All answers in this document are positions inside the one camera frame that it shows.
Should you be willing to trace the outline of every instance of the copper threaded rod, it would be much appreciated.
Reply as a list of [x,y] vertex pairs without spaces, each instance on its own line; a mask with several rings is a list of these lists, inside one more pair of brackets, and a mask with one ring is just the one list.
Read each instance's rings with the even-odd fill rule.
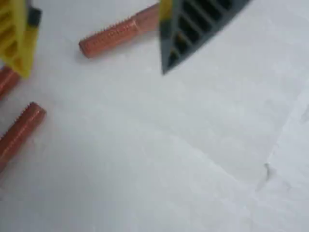
[[17,86],[20,79],[20,76],[8,66],[0,70],[0,100]]
[[46,111],[32,102],[0,139],[0,173],[43,121]]
[[155,30],[158,24],[159,4],[155,4],[123,22],[80,41],[79,46],[86,57],[93,58],[132,40],[138,35]]

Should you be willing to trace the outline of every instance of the white surface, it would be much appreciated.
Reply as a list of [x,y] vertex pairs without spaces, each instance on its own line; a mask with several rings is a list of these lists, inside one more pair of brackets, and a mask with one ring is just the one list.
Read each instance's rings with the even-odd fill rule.
[[81,56],[152,3],[34,1],[35,68],[0,131],[30,101],[48,117],[1,175],[0,231],[307,231],[309,3],[254,0],[165,77],[154,33]]

